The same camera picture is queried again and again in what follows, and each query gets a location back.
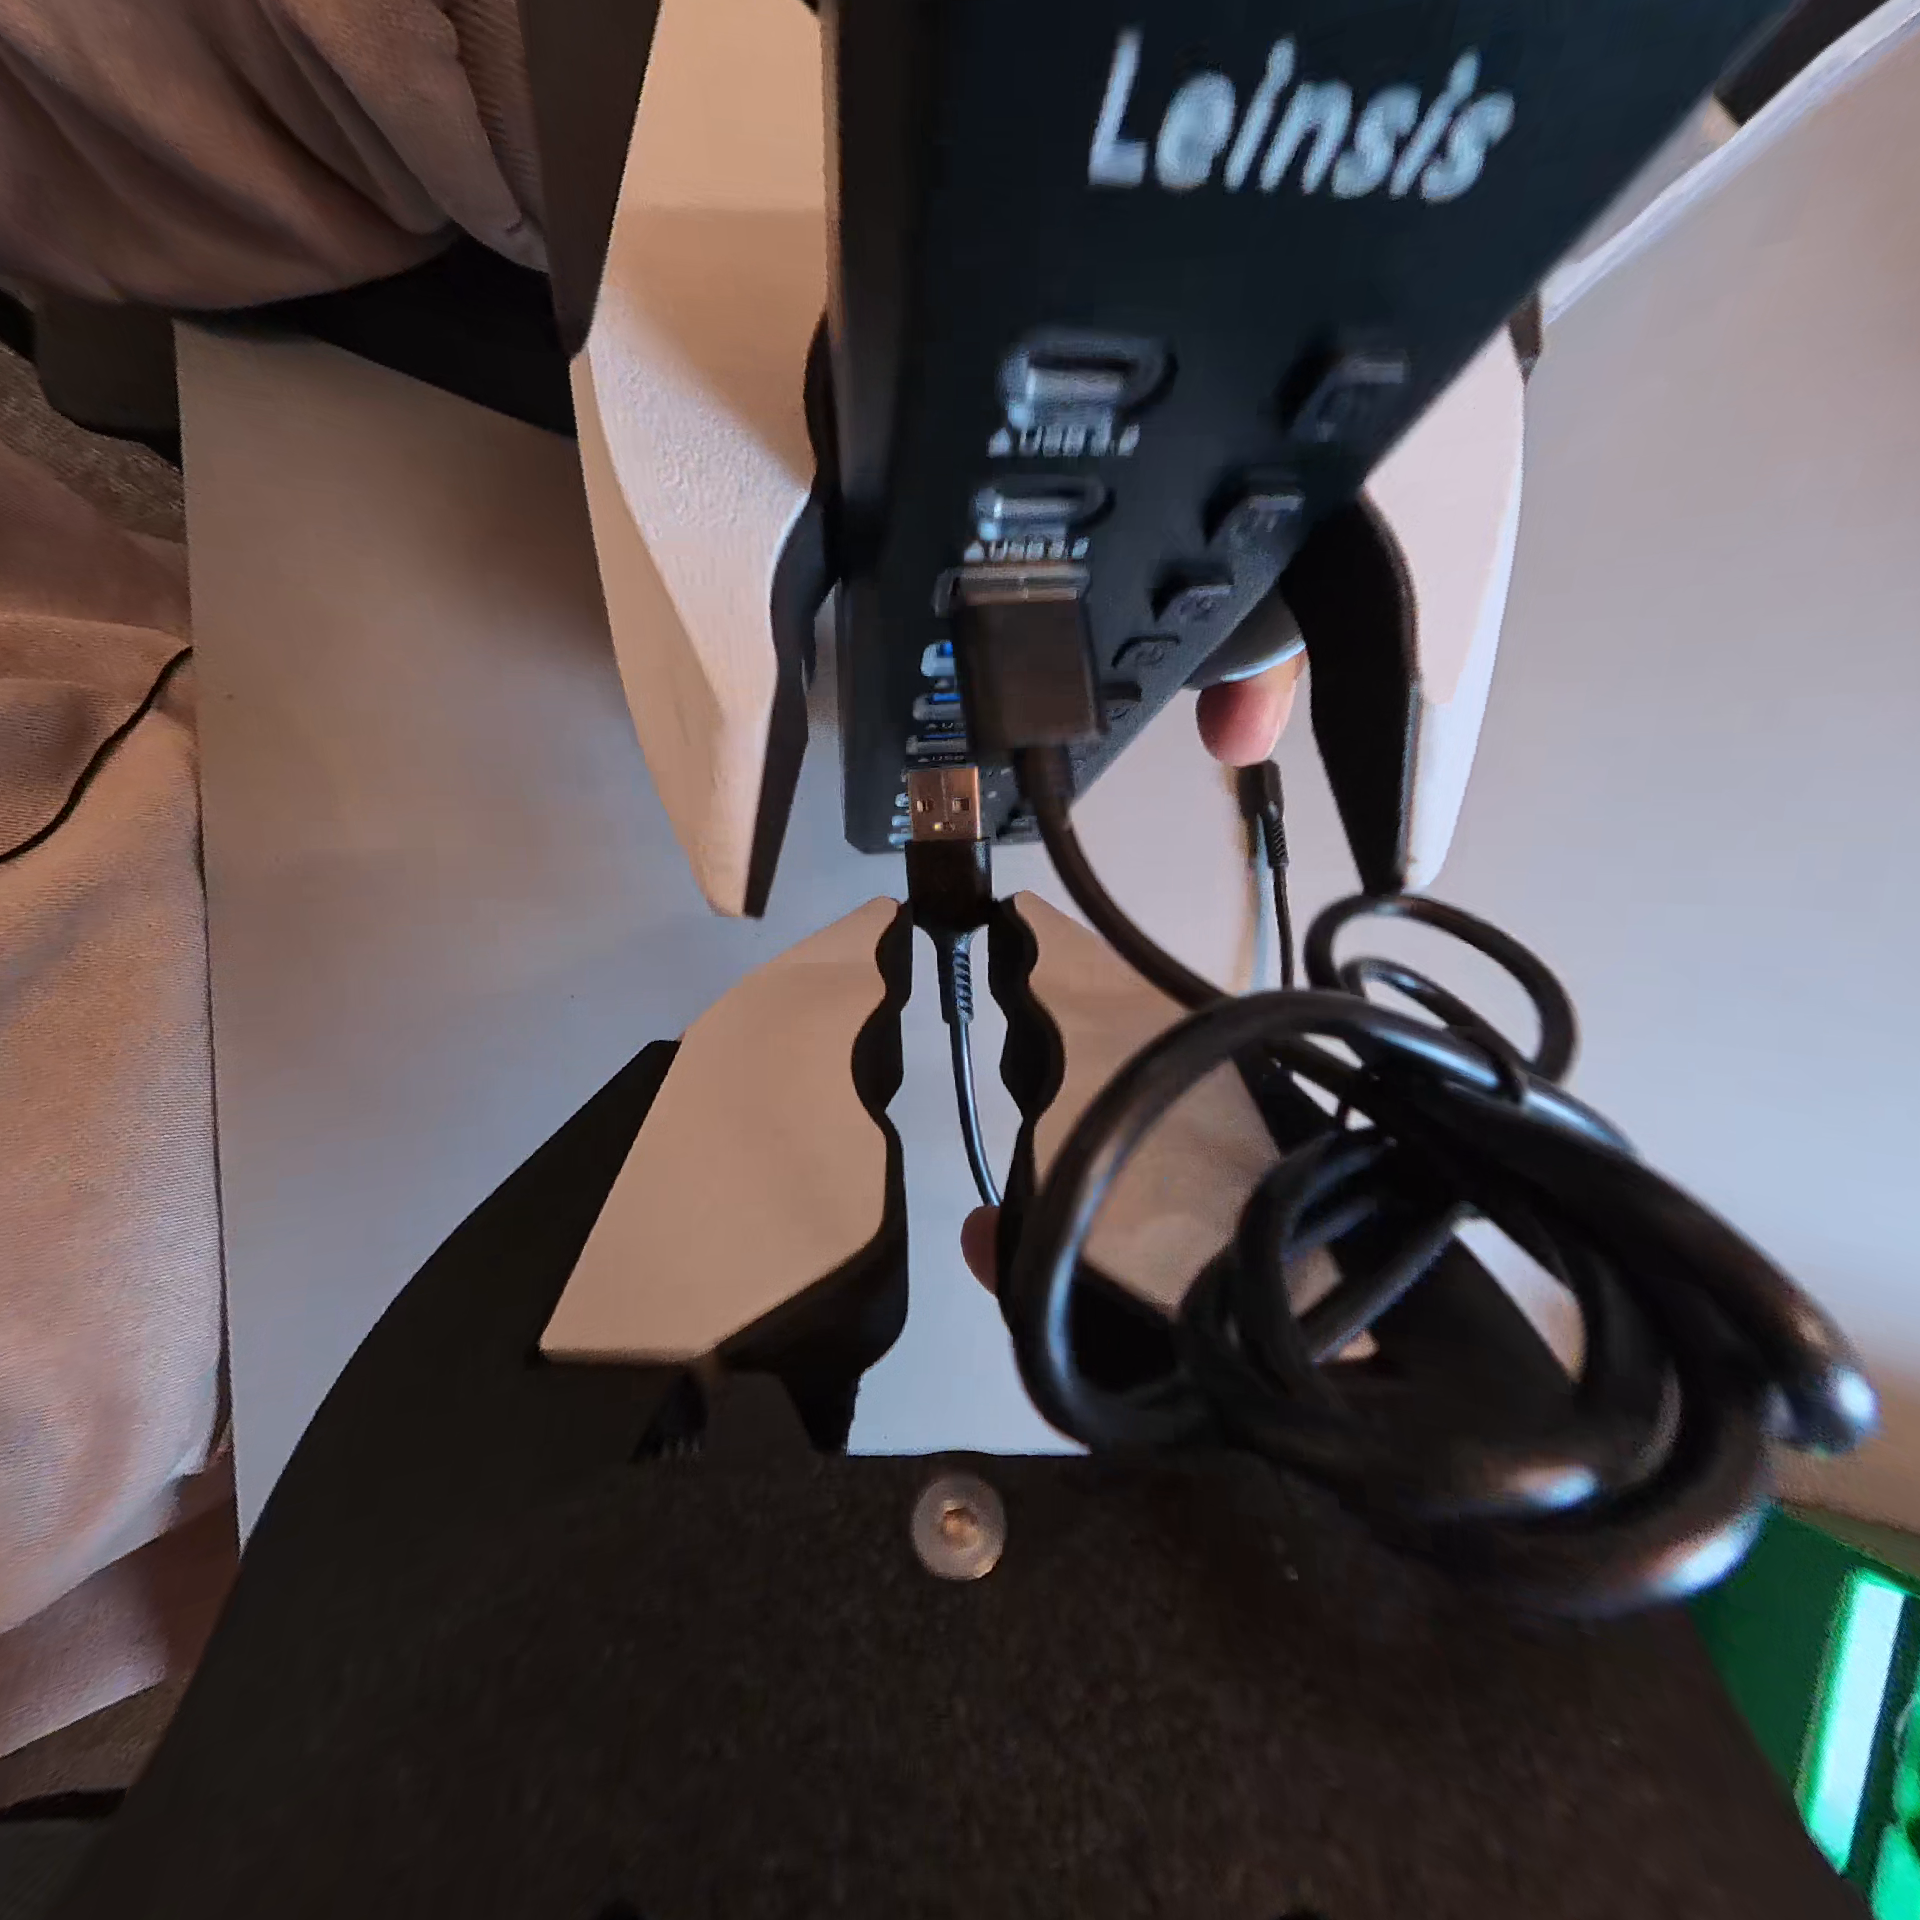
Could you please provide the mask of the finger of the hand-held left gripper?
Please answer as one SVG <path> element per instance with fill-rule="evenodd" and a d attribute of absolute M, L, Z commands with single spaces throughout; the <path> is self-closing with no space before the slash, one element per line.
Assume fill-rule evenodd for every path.
<path fill-rule="evenodd" d="M 813 7 L 656 4 L 615 156 L 569 363 L 607 633 L 690 876 L 756 919 L 830 590 L 805 406 L 826 254 Z"/>
<path fill-rule="evenodd" d="M 1512 579 L 1534 302 L 1468 363 L 1292 564 L 1312 743 L 1360 890 L 1445 866 Z"/>

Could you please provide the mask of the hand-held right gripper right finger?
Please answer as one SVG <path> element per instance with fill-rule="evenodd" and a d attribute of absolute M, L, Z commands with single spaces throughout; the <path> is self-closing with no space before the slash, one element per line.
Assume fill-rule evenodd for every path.
<path fill-rule="evenodd" d="M 999 903 L 989 988 L 1005 1019 L 999 1080 L 1018 1114 L 982 1262 L 991 1280 L 1005 1280 L 1066 1134 L 1183 1011 L 1037 895 Z M 1079 1256 L 1079 1363 L 1173 1364 L 1173 1322 L 1186 1292 L 1231 1249 L 1262 1178 L 1322 1131 L 1309 1097 L 1262 1057 L 1228 1060 L 1165 1110 L 1100 1204 Z"/>

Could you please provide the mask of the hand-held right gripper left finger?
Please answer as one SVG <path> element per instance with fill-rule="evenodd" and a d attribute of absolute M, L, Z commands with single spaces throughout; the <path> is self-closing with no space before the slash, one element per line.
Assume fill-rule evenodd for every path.
<path fill-rule="evenodd" d="M 672 1049 L 551 1313 L 558 1363 L 762 1374 L 818 1452 L 906 1313 L 889 1119 L 914 927 L 877 896 L 743 976 Z"/>

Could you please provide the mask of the black usb hub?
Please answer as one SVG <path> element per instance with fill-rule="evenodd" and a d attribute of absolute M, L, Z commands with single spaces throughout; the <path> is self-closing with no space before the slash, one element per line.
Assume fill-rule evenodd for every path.
<path fill-rule="evenodd" d="M 962 715 L 966 587 L 1087 615 L 1094 782 L 1786 4 L 809 4 L 807 433 L 848 844 Z"/>

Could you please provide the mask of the person's left forearm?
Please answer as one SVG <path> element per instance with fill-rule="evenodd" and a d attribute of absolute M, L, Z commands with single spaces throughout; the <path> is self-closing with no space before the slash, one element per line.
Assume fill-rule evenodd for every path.
<path fill-rule="evenodd" d="M 234 308 L 457 235 L 545 267 L 514 4 L 1 4 L 7 288 Z"/>

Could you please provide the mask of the person's left hand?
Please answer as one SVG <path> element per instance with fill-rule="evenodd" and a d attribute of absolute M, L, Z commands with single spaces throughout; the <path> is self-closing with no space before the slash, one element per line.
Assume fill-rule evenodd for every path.
<path fill-rule="evenodd" d="M 1289 722 L 1302 664 L 1296 657 L 1247 679 L 1197 691 L 1192 719 L 1214 762 L 1239 771 L 1272 756 Z"/>

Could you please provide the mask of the person's beige sweatshirt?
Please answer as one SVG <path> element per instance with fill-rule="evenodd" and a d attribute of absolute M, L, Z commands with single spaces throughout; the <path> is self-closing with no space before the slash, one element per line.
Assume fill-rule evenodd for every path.
<path fill-rule="evenodd" d="M 234 1566 L 177 473 L 4 350 L 4 1803 L 125 1788 Z"/>

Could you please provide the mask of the green plastic bin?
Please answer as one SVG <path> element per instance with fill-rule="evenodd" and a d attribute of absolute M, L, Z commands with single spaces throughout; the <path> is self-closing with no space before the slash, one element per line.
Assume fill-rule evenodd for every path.
<path fill-rule="evenodd" d="M 1689 1611 L 1817 1851 L 1871 1916 L 1916 1918 L 1916 1535 L 1777 1504 Z"/>

